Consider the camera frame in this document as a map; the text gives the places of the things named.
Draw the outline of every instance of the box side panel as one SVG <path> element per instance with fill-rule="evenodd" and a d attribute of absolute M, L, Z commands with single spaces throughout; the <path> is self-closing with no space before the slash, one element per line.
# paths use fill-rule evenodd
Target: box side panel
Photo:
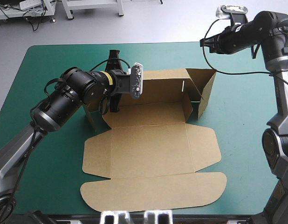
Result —
<path fill-rule="evenodd" d="M 112 178 L 194 171 L 185 124 L 112 131 Z"/>
<path fill-rule="evenodd" d="M 191 173 L 88 182 L 81 186 L 81 195 L 97 211 L 165 210 L 210 204 L 225 187 L 223 173 Z"/>
<path fill-rule="evenodd" d="M 184 116 L 185 116 L 185 120 L 187 121 L 189 119 L 190 115 L 192 114 L 192 111 L 193 111 L 193 107 L 192 107 L 190 98 L 189 98 L 187 93 L 185 93 L 183 95 L 182 108 L 183 108 L 183 113 L 184 113 Z"/>
<path fill-rule="evenodd" d="M 215 74 L 215 71 L 212 69 L 186 69 L 186 70 L 200 92 L 203 91 L 206 84 Z"/>
<path fill-rule="evenodd" d="M 201 117 L 201 115 L 203 114 L 204 110 L 206 109 L 208 105 L 211 89 L 213 88 L 214 79 L 215 79 L 215 74 L 210 78 L 210 80 L 208 81 L 208 83 L 205 85 L 203 89 L 203 93 L 202 93 L 203 98 L 201 99 L 200 104 L 199 104 L 198 118 Z"/>
<path fill-rule="evenodd" d="M 112 130 L 85 141 L 82 169 L 87 174 L 111 178 Z"/>
<path fill-rule="evenodd" d="M 111 128 L 185 123 L 181 102 L 121 106 L 103 116 Z"/>
<path fill-rule="evenodd" d="M 214 130 L 197 125 L 185 125 L 195 172 L 219 162 L 221 154 Z"/>
<path fill-rule="evenodd" d="M 171 79 L 171 78 L 189 78 L 186 69 L 165 69 L 144 71 L 144 80 L 150 79 Z"/>
<path fill-rule="evenodd" d="M 129 94 L 124 94 L 120 106 L 178 102 L 183 95 L 182 83 L 183 79 L 144 80 L 141 97 L 133 99 Z"/>

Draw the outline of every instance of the black cable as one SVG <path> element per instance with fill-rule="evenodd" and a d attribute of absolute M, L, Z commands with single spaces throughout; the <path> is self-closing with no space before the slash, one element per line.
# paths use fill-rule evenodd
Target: black cable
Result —
<path fill-rule="evenodd" d="M 283 83 L 285 83 L 285 84 L 288 85 L 288 82 L 287 82 L 286 80 L 282 79 L 281 77 L 276 76 L 276 74 L 271 74 L 270 76 L 271 76 L 271 77 L 275 77 L 275 78 L 281 80 Z"/>
<path fill-rule="evenodd" d="M 2 10 L 2 8 L 0 8 L 0 11 L 6 16 L 7 19 L 9 19 L 9 17 L 5 14 L 5 12 Z"/>
<path fill-rule="evenodd" d="M 39 20 L 37 22 L 36 28 L 34 28 L 33 23 L 31 21 L 27 21 L 31 25 L 33 32 L 38 30 L 38 27 L 39 27 L 39 25 L 40 25 L 40 23 L 41 23 L 41 21 L 43 19 L 43 16 L 45 15 L 46 11 L 47 11 L 47 8 L 45 8 L 45 10 L 42 12 L 42 14 L 41 14 L 41 16 L 40 16 L 40 18 L 39 18 Z"/>
<path fill-rule="evenodd" d="M 211 27 L 217 22 L 219 21 L 219 19 L 215 20 L 209 27 L 208 31 L 206 32 L 205 36 L 204 36 L 204 41 L 206 39 L 206 36 L 207 34 L 209 33 Z M 224 72 L 224 71 L 220 71 L 220 70 L 217 70 L 216 68 L 214 68 L 208 61 L 207 57 L 206 57 L 206 54 L 205 54 L 205 46 L 204 46 L 204 42 L 202 44 L 202 50 L 203 50 L 203 56 L 204 56 L 204 59 L 206 61 L 206 63 L 208 64 L 208 66 L 210 68 L 212 68 L 213 70 L 215 70 L 216 72 L 219 72 L 219 73 L 222 73 L 222 74 L 225 74 L 225 75 L 247 75 L 247 74 L 270 74 L 270 72 L 267 72 L 267 71 L 252 71 L 252 72 L 241 72 L 241 73 L 230 73 L 230 72 Z"/>
<path fill-rule="evenodd" d="M 12 8 L 12 9 L 15 9 L 15 10 L 18 10 L 18 11 L 21 11 L 21 12 L 24 12 L 23 10 L 19 9 L 19 8 L 15 8 L 15 7 L 12 7 L 12 6 L 7 6 L 7 5 L 2 5 L 0 4 L 1 7 L 4 7 L 4 8 Z"/>
<path fill-rule="evenodd" d="M 30 155 L 31 155 L 31 152 L 32 152 L 33 148 L 34 148 L 34 147 L 33 147 L 33 144 L 34 144 L 34 141 L 35 141 L 35 136 L 36 136 L 36 128 L 34 128 L 33 135 L 32 135 L 31 141 L 30 141 L 29 148 L 28 148 L 26 154 L 24 155 L 25 160 L 24 160 L 23 166 L 22 166 L 22 168 L 21 168 L 21 171 L 20 171 L 20 174 L 19 174 L 19 176 L 18 176 L 18 178 L 17 178 L 17 181 L 16 181 L 16 183 L 15 183 L 15 185 L 14 185 L 14 188 L 13 188 L 13 191 L 12 191 L 12 193 L 11 193 L 11 195 L 10 195 L 10 198 L 8 199 L 7 204 L 2 207 L 2 211 L 3 211 L 3 212 L 2 212 L 1 215 L 0 215 L 0 222 L 1 222 L 2 217 L 4 217 L 4 213 L 6 212 L 9 204 L 11 203 L 11 201 L 12 201 L 12 199 L 13 199 L 13 197 L 14 197 L 14 194 L 15 194 L 17 188 L 18 188 L 18 185 L 19 185 L 19 183 L 20 183 L 20 180 L 21 180 L 21 178 L 22 178 L 22 176 L 23 176 L 23 173 L 24 173 L 24 170 L 25 170 L 25 168 L 26 168 L 28 159 L 29 159 L 29 157 L 30 157 Z"/>
<path fill-rule="evenodd" d="M 93 71 L 94 69 L 96 69 L 96 68 L 97 68 L 98 66 L 100 66 L 101 64 L 103 64 L 103 63 L 105 63 L 105 62 L 108 62 L 108 61 L 110 61 L 110 60 L 119 60 L 119 61 L 122 61 L 122 62 L 124 62 L 124 63 L 127 65 L 127 67 L 130 69 L 130 64 L 128 64 L 127 61 L 125 61 L 125 60 L 123 60 L 123 59 L 121 59 L 121 58 L 116 58 L 116 57 L 114 57 L 114 58 L 109 58 L 109 59 L 106 59 L 106 60 L 100 62 L 99 64 L 97 64 L 96 66 L 94 66 L 90 71 Z"/>
<path fill-rule="evenodd" d="M 107 99 L 107 104 L 106 104 L 105 110 L 103 110 L 103 102 L 104 102 L 105 99 Z M 100 112 L 101 115 L 105 115 L 109 111 L 110 101 L 111 101 L 110 93 L 106 93 L 102 97 L 101 101 L 99 102 L 99 106 L 98 106 L 98 111 Z"/>

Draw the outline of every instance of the cardboard flap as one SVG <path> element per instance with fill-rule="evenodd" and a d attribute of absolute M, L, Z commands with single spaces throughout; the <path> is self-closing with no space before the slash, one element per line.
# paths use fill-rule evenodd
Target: cardboard flap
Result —
<path fill-rule="evenodd" d="M 111 178 L 112 130 L 85 141 L 82 169 L 85 173 Z"/>
<path fill-rule="evenodd" d="M 97 211 L 165 210 L 210 204 L 225 187 L 223 173 L 191 173 L 88 182 L 81 195 Z"/>
<path fill-rule="evenodd" d="M 221 160 L 218 141 L 213 129 L 185 124 L 195 172 Z"/>
<path fill-rule="evenodd" d="M 83 171 L 109 178 L 186 174 L 220 159 L 211 128 L 184 123 L 116 128 L 85 142 Z"/>
<path fill-rule="evenodd" d="M 185 124 L 118 128 L 107 133 L 110 132 L 112 139 L 109 139 L 110 134 L 99 138 L 104 133 L 86 141 L 84 172 L 110 177 L 106 174 L 112 167 L 111 178 L 125 178 L 194 171 Z M 101 145 L 97 143 L 103 140 L 111 144 L 99 148 Z M 111 154 L 112 158 L 102 157 L 103 152 Z M 105 174 L 103 169 L 106 167 L 108 172 Z"/>

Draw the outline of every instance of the white table leg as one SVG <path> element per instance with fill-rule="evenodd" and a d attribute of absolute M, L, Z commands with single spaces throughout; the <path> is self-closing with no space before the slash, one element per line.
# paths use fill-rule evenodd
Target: white table leg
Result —
<path fill-rule="evenodd" d="M 124 12 L 123 12 L 122 0 L 117 0 L 117 4 L 118 4 L 118 12 L 119 12 L 119 15 L 120 15 L 120 16 L 123 16 L 123 15 L 124 15 Z"/>
<path fill-rule="evenodd" d="M 68 16 L 68 18 L 73 19 L 74 17 L 70 12 L 69 6 L 67 4 L 67 0 L 62 0 L 62 3 L 63 3 L 63 7 L 64 7 L 65 13 Z"/>

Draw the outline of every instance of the cardboard tab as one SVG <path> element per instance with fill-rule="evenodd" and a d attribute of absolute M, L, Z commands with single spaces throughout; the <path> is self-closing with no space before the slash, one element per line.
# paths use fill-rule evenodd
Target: cardboard tab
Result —
<path fill-rule="evenodd" d="M 203 206 L 225 190 L 223 173 L 191 173 L 84 183 L 81 195 L 97 211 L 165 210 Z"/>

